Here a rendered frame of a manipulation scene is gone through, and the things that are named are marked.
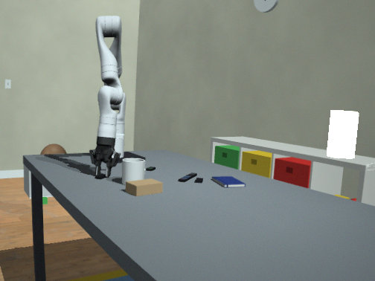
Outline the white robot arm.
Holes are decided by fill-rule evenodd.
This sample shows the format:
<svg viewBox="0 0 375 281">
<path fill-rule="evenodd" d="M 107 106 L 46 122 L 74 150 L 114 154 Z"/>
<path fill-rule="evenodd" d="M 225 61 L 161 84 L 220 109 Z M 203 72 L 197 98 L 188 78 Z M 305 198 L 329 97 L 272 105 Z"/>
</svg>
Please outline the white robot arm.
<svg viewBox="0 0 375 281">
<path fill-rule="evenodd" d="M 119 80 L 122 74 L 121 18 L 119 16 L 98 16 L 96 34 L 100 54 L 101 79 L 104 82 L 104 86 L 100 88 L 97 95 L 100 109 L 97 136 L 115 138 L 115 151 L 121 153 L 120 158 L 123 158 L 126 95 L 123 93 Z M 114 37 L 109 49 L 104 37 Z M 119 110 L 118 114 L 114 110 Z"/>
</svg>

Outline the tan rectangular block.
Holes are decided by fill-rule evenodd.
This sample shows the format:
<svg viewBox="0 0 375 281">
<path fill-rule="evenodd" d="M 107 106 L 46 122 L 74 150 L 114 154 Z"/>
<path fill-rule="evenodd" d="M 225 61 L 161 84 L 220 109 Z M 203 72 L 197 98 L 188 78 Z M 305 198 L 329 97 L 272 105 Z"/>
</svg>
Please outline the tan rectangular block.
<svg viewBox="0 0 375 281">
<path fill-rule="evenodd" d="M 154 179 L 126 181 L 126 192 L 134 196 L 162 193 L 163 183 Z"/>
</svg>

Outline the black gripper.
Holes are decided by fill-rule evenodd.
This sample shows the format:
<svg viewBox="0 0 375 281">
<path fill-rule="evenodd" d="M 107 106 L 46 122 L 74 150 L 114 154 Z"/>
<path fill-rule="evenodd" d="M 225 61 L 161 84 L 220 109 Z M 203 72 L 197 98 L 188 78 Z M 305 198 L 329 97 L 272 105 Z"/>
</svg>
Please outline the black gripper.
<svg viewBox="0 0 375 281">
<path fill-rule="evenodd" d="M 104 146 L 103 146 L 104 145 Z M 115 138 L 98 137 L 97 136 L 97 146 L 95 149 L 89 150 L 92 164 L 96 166 L 95 174 L 100 175 L 101 162 L 104 158 L 106 161 L 106 177 L 111 175 L 111 168 L 117 165 L 118 159 L 121 156 L 119 152 L 115 151 Z M 97 153 L 97 158 L 96 158 Z M 112 160 L 112 155 L 114 153 L 114 158 Z M 94 159 L 94 160 L 93 160 Z"/>
</svg>

